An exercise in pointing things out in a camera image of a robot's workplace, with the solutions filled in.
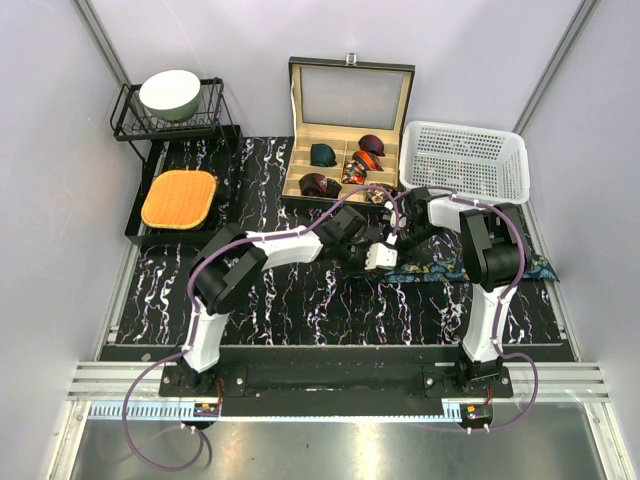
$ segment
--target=wire rack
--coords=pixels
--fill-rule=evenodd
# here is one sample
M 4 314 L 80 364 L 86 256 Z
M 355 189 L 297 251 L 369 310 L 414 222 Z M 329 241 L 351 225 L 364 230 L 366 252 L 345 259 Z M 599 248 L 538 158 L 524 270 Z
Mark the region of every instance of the wire rack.
M 200 80 L 200 106 L 195 115 L 184 122 L 168 122 L 151 115 L 140 101 L 141 87 L 142 84 L 124 84 L 120 89 L 110 119 L 113 136 L 118 141 L 182 139 L 215 134 L 216 129 L 225 137 L 220 123 L 223 109 L 228 124 L 236 131 L 223 95 L 224 82 L 220 78 Z

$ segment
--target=bowl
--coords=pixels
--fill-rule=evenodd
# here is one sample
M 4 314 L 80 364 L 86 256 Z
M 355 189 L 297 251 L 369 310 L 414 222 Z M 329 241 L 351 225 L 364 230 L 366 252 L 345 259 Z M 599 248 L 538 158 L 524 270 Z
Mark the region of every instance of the bowl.
M 200 106 L 200 80 L 185 70 L 158 73 L 142 84 L 140 101 L 162 120 L 184 122 Z

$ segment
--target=open display box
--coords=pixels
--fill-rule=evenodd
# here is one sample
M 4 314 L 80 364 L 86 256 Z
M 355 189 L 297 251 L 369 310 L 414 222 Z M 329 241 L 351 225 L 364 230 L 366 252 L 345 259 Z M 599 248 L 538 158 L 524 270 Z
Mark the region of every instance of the open display box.
M 365 185 L 397 188 L 398 155 L 414 71 L 411 65 L 289 59 L 296 136 L 282 191 L 285 204 L 326 207 L 335 202 L 302 195 L 299 181 L 308 173 L 338 182 L 342 187 L 338 198 L 358 188 L 342 183 L 342 170 L 360 150 L 358 140 L 367 134 L 382 140 L 385 155 L 379 157 L 383 171 L 367 171 Z M 316 143 L 334 150 L 335 167 L 311 165 L 311 146 Z M 364 191 L 347 202 L 377 208 L 366 202 Z

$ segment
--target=white plastic basket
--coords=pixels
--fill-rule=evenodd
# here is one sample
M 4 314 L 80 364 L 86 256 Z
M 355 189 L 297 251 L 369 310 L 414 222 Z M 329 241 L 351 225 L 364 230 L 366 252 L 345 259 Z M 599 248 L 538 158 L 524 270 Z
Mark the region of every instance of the white plastic basket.
M 529 162 L 520 135 L 485 128 L 411 122 L 400 151 L 400 183 L 455 188 L 489 203 L 529 199 Z

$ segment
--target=white wall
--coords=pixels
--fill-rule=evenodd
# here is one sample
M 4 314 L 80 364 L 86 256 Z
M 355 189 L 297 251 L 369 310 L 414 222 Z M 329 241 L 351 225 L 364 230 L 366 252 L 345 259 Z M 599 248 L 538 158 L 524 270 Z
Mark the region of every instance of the white wall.
M 532 201 L 586 360 L 640 470 L 640 3 L 601 2 L 524 137 Z
M 1 2 L 0 24 L 0 476 L 31 480 L 95 349 L 140 166 L 71 2 Z
M 219 76 L 249 135 L 293 133 L 291 55 L 417 66 L 407 121 L 511 130 L 578 0 L 92 0 L 133 82 Z

